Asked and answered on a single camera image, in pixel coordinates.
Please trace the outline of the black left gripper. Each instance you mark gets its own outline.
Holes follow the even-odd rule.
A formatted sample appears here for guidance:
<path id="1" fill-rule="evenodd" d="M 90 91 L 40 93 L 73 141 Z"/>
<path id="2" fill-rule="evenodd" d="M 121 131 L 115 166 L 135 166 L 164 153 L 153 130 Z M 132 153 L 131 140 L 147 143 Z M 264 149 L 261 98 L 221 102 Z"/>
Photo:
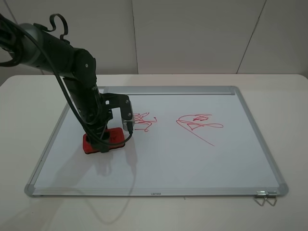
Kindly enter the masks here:
<path id="1" fill-rule="evenodd" d="M 107 100 L 108 98 L 104 93 L 76 93 L 76 118 L 88 134 L 85 135 L 85 149 L 93 149 L 91 145 L 91 142 L 93 142 L 101 144 L 101 153 L 109 152 L 110 141 L 108 139 L 110 133 L 105 130 L 112 116 L 109 113 L 109 106 L 106 105 Z"/>

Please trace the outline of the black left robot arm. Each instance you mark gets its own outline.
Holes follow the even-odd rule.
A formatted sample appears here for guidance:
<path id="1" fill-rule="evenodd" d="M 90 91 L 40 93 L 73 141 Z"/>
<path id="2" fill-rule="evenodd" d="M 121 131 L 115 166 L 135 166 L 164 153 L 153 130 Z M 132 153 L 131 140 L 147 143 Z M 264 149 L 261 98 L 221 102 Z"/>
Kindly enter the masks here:
<path id="1" fill-rule="evenodd" d="M 64 37 L 68 25 L 60 14 L 50 16 L 50 24 L 56 29 L 55 17 L 59 17 L 64 32 L 59 38 L 40 24 L 15 24 L 0 17 L 0 47 L 11 56 L 2 67 L 19 64 L 51 72 L 55 75 L 69 106 L 81 123 L 86 140 L 85 153 L 106 153 L 111 149 L 107 123 L 112 111 L 107 108 L 104 96 L 97 88 L 96 60 L 85 49 L 74 48 Z"/>

